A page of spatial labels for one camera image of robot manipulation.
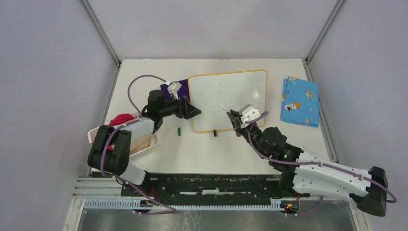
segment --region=white wall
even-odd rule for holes
[[[336,0],[89,0],[120,59],[302,58]]]
[[[62,230],[115,65],[77,0],[0,1],[0,230]]]
[[[407,230],[408,1],[347,1],[312,73],[345,164],[385,169],[399,199],[370,230]]]

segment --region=folded blue cloth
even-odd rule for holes
[[[280,112],[283,122],[318,127],[318,85],[294,77],[284,79]]]

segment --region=red cloth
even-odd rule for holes
[[[116,126],[119,124],[123,124],[125,122],[128,122],[129,120],[135,119],[131,114],[125,113],[125,114],[118,114],[111,122],[109,123],[109,126]]]

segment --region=tabletop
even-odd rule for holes
[[[268,72],[268,100],[266,124],[261,127],[278,127],[288,137],[287,142],[317,157],[329,159],[320,129],[280,121],[283,80],[289,76],[306,79],[301,59],[152,59],[124,60],[120,67],[105,123],[117,114],[136,110],[128,100],[129,83],[144,74],[177,81],[193,75],[264,69]],[[141,78],[131,89],[131,97],[142,109],[149,92],[160,89],[163,82],[154,78]],[[160,140],[155,152],[133,163],[149,172],[199,174],[280,174],[259,158],[242,137],[234,131],[197,133],[191,120],[175,116],[163,119],[157,131]]]

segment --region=purple cloth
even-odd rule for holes
[[[181,98],[181,101],[183,101],[183,96],[185,95],[190,101],[189,80],[180,80],[179,83],[181,84],[181,88],[179,89],[179,91],[177,91],[178,97]],[[165,99],[170,100],[170,93],[168,92],[167,87],[168,86],[166,84],[162,84],[160,85],[160,90],[162,90],[162,92],[165,94]]]

